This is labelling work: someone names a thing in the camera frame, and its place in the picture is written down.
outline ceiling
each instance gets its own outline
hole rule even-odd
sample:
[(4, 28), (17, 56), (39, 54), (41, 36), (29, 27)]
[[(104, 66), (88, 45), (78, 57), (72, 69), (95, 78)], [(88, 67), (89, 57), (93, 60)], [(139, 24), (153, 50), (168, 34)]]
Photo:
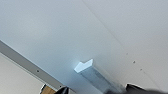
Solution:
[(16, 66), (1, 53), (0, 81), (1, 94), (40, 94), (44, 86), (44, 83)]
[(1, 0), (0, 40), (77, 94), (101, 94), (73, 70), (90, 59), (123, 86), (168, 92), (167, 5), (167, 0)]

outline white ceiling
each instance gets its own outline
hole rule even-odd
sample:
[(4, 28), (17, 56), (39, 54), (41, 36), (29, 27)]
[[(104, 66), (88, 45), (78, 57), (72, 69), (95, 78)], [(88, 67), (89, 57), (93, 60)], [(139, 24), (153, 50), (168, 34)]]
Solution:
[(77, 94), (101, 94), (73, 70), (90, 59), (124, 86), (167, 91), (167, 5), (167, 0), (1, 0), (0, 40)]
[(0, 94), (40, 94), (43, 83), (0, 53)]

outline dark object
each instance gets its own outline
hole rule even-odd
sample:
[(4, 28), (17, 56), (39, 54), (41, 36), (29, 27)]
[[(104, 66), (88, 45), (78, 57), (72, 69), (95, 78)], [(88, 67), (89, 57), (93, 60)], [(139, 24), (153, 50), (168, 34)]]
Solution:
[(126, 91), (123, 93), (115, 93), (111, 90), (107, 90), (104, 94), (168, 94), (157, 90), (145, 90), (141, 87), (127, 84)]
[(127, 92), (132, 91), (132, 90), (143, 90), (143, 91), (145, 91), (144, 89), (142, 89), (138, 86), (135, 86), (135, 85), (131, 85), (131, 84), (127, 84), (126, 90), (127, 90)]
[(69, 94), (69, 88), (63, 87), (63, 88), (59, 89), (55, 94)]
[(43, 86), (43, 88), (41, 89), (41, 91), (43, 91), (44, 90), (44, 88), (46, 87), (47, 85), (45, 84), (44, 86)]

